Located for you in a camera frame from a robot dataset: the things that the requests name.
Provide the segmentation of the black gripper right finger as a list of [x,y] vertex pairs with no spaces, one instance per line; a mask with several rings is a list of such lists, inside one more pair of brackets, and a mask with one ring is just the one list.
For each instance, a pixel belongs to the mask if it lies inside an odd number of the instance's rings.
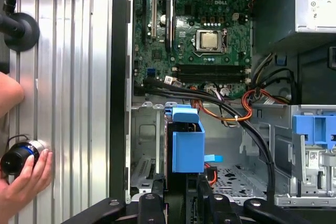
[[260,198],[245,200],[242,206],[222,194],[215,194],[204,175],[198,177],[199,223],[310,223],[300,216]]

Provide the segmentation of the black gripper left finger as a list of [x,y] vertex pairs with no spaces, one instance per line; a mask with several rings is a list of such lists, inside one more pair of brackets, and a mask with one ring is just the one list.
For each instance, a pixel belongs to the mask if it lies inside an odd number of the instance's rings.
[[165,176],[157,174],[150,193],[137,194],[136,200],[129,204],[121,199],[106,198],[64,223],[165,223],[164,185]]

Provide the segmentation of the person's bare hand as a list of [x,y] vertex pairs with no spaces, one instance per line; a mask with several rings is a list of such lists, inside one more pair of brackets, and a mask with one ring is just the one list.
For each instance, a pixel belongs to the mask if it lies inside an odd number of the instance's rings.
[[53,153],[45,149],[37,163],[31,155],[21,174],[8,184],[1,179],[1,223],[8,223],[10,218],[27,206],[41,191],[51,183]]

